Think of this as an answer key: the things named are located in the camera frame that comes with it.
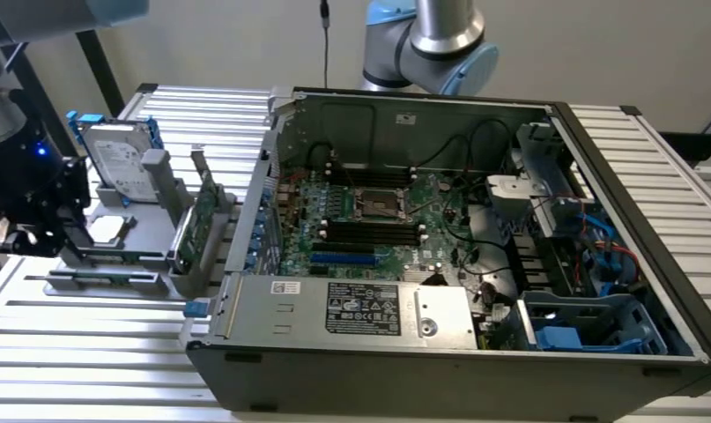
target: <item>warning label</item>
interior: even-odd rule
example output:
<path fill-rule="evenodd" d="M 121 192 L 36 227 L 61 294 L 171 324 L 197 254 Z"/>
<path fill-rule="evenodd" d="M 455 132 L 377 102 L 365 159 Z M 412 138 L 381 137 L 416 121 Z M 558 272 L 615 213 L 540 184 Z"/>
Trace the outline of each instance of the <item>warning label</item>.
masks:
<path fill-rule="evenodd" d="M 327 331 L 352 335 L 400 335 L 400 296 L 395 285 L 329 283 Z"/>

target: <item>black cable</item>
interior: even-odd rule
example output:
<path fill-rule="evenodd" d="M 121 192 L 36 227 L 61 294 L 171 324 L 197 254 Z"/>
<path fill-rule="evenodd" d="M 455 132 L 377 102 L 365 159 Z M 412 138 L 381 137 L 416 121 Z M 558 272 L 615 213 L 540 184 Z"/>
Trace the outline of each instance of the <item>black cable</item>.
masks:
<path fill-rule="evenodd" d="M 504 132 L 507 132 L 507 143 L 508 143 L 508 147 L 507 147 L 507 151 L 504 152 L 504 156 L 502 157 L 502 166 L 503 166 L 503 163 L 504 163 L 504 157 L 507 157 L 507 153 L 511 152 L 511 148 L 512 148 L 512 145 L 514 145 L 514 135 L 511 133 L 511 129 L 508 128 L 508 125 L 504 123 L 504 121 L 502 121 L 500 119 L 495 118 L 495 117 L 490 117 L 488 119 L 482 119 L 476 124 L 475 124 L 475 128 L 472 129 L 471 133 L 469 133 L 469 145 L 472 145 L 472 141 L 475 139 L 475 136 L 477 135 L 477 131 L 480 130 L 480 128 L 483 128 L 486 125 L 488 125 L 490 123 L 496 123 L 503 129 L 504 129 Z"/>
<path fill-rule="evenodd" d="M 323 28 L 323 87 L 329 88 L 329 3 L 321 0 L 319 4 Z"/>
<path fill-rule="evenodd" d="M 311 146 L 308 147 L 308 152 L 305 153 L 305 168 L 307 169 L 311 169 L 311 156 L 312 156 L 312 152 L 313 150 L 325 145 L 327 147 L 329 147 L 329 151 L 333 150 L 333 145 L 331 144 L 329 141 L 316 141 L 315 143 L 311 144 Z"/>
<path fill-rule="evenodd" d="M 562 197 L 556 197 L 556 196 L 551 196 L 551 197 L 546 197 L 540 200 L 540 202 L 538 204 L 535 204 L 535 206 L 530 209 L 528 211 L 528 215 L 527 217 L 522 220 L 522 223 L 524 225 L 524 223 L 527 222 L 528 219 L 532 218 L 532 215 L 535 214 L 535 210 L 548 201 L 556 199 L 556 198 L 562 198 Z"/>
<path fill-rule="evenodd" d="M 472 253 L 465 254 L 464 257 L 461 257 L 461 261 L 459 262 L 459 268 L 461 270 L 464 270 L 468 274 L 475 275 L 475 276 L 487 276 L 487 275 L 491 275 L 491 274 L 494 274 L 494 273 L 496 273 L 499 271 L 514 271 L 514 269 L 510 266 L 499 267 L 498 269 L 494 269 L 492 271 L 471 271 L 467 268 L 468 257 L 471 255 L 472 255 Z"/>
<path fill-rule="evenodd" d="M 329 88 L 329 29 L 323 28 L 323 87 Z"/>
<path fill-rule="evenodd" d="M 455 139 L 459 141 L 464 141 L 465 143 L 469 144 L 469 141 L 464 135 L 452 135 L 449 139 L 447 139 L 447 142 L 443 144 L 439 150 L 433 154 L 431 154 L 431 156 L 427 159 L 424 159 L 419 164 L 416 164 L 415 167 L 423 167 L 428 163 L 431 163 L 433 159 L 436 159 L 439 155 L 444 152 L 444 150 L 447 150 L 447 147 L 449 147 L 449 144 Z"/>
<path fill-rule="evenodd" d="M 471 185 L 468 185 L 468 187 L 465 188 L 467 190 L 472 190 L 473 188 L 482 186 L 484 184 L 484 182 L 479 182 L 479 183 L 473 183 Z M 456 238 L 457 240 L 460 241 L 464 241 L 464 242 L 469 242 L 472 244 L 486 244 L 486 245 L 492 245 L 494 247 L 496 247 L 498 249 L 500 249 L 502 251 L 507 252 L 507 250 L 504 249 L 504 246 L 500 245 L 499 243 L 494 242 L 494 241 L 484 241 L 484 240 L 473 240 L 472 238 L 467 238 L 459 234 L 456 234 L 451 228 L 449 228 L 449 224 L 447 222 L 447 209 L 449 208 L 449 204 L 451 204 L 451 200 L 453 200 L 453 198 L 456 197 L 457 193 L 461 192 L 461 189 L 459 189 L 451 196 L 449 196 L 449 199 L 447 200 L 447 202 L 444 203 L 444 207 L 440 211 L 440 221 L 443 223 L 443 226 L 444 226 L 444 229 L 447 230 L 447 232 L 449 233 L 449 235 Z"/>

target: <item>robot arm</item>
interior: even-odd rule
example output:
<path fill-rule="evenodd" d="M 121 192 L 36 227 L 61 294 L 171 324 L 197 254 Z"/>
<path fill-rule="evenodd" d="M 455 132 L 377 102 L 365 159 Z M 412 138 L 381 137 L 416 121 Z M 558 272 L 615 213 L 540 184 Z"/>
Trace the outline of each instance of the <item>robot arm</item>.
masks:
<path fill-rule="evenodd" d="M 363 89 L 475 95 L 496 67 L 472 0 L 373 0 L 365 19 Z"/>
<path fill-rule="evenodd" d="M 0 0 L 0 46 L 112 26 L 148 11 L 148 1 Z M 85 163 L 50 142 L 33 105 L 0 63 L 0 253 L 80 256 L 89 245 Z"/>

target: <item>aluminum extrusion table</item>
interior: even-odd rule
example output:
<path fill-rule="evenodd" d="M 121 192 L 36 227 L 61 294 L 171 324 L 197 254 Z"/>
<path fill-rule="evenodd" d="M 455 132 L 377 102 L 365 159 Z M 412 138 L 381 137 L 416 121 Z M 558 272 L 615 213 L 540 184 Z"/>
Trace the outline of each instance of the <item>aluminum extrusion table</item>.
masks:
<path fill-rule="evenodd" d="M 175 173 L 192 190 L 199 179 L 188 153 L 193 144 L 203 144 L 216 181 L 241 200 L 267 128 L 267 95 L 264 91 L 144 85 L 120 117 L 151 115 L 159 120 Z M 623 175 L 622 182 L 638 196 L 638 204 L 647 204 L 640 205 L 643 210 L 698 210 L 702 204 L 688 193 L 695 192 L 694 187 L 686 188 L 684 176 L 672 173 L 680 166 L 638 118 L 619 114 L 618 108 L 572 109 L 619 177 Z M 644 152 L 642 157 L 652 164 L 634 165 L 638 155 L 632 152 Z M 642 173 L 624 173 L 630 168 Z M 656 179 L 656 174 L 671 179 Z M 651 196 L 662 189 L 680 191 L 670 193 L 680 200 L 668 207 L 654 207 Z M 707 211 L 699 212 L 711 218 Z M 656 221 L 660 236 L 678 237 L 692 225 L 700 226 L 695 230 L 706 230 L 706 225 L 711 230 L 711 219 L 691 216 L 676 220 L 690 225 L 678 228 L 662 226 L 658 214 L 647 217 Z M 672 249 L 671 245 L 668 249 L 680 256 L 711 255 L 708 246 L 682 252 L 686 248 Z M 220 249 L 215 282 L 221 280 L 225 255 L 227 245 Z M 696 260 L 686 260 L 690 270 Z M 225 411 L 177 342 L 183 304 L 46 296 L 42 277 L 54 265 L 53 259 L 12 257 L 0 272 L 0 421 L 385 421 Z M 711 306 L 711 275 L 690 278 Z M 193 326 L 199 333 L 205 329 L 207 322 Z M 711 393 L 699 398 L 663 398 L 619 422 L 711 423 Z"/>

